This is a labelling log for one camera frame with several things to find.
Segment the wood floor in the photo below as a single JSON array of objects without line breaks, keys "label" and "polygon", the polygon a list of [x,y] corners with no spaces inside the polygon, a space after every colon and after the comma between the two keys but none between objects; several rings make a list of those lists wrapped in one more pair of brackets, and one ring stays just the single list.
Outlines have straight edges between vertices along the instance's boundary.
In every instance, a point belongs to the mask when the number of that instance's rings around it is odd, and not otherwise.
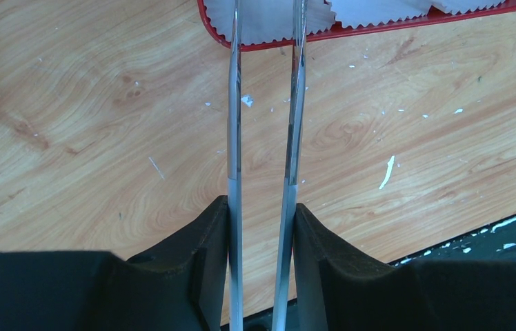
[{"label": "wood floor", "polygon": [[[290,53],[243,55],[245,315],[273,303]],[[193,0],[0,1],[0,250],[127,258],[225,194],[228,57]],[[307,68],[299,200],[337,234],[390,261],[516,213],[516,13]]]}]

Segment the white paper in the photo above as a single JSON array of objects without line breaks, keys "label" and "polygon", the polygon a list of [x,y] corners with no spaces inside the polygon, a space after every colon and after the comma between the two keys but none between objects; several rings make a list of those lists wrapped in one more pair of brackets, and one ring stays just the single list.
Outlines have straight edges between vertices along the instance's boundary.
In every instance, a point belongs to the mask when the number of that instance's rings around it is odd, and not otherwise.
[{"label": "white paper", "polygon": [[425,16],[431,2],[428,0],[331,0],[335,20],[344,28],[376,26],[381,23]]},{"label": "white paper", "polygon": [[447,14],[459,14],[492,8],[503,2],[505,0],[437,0],[433,1],[433,6]]},{"label": "white paper", "polygon": [[[244,45],[292,38],[293,0],[242,0],[241,42]],[[232,39],[234,0],[205,0],[206,14],[218,34]],[[324,0],[307,3],[307,33],[325,31],[335,23],[335,14]]]}]

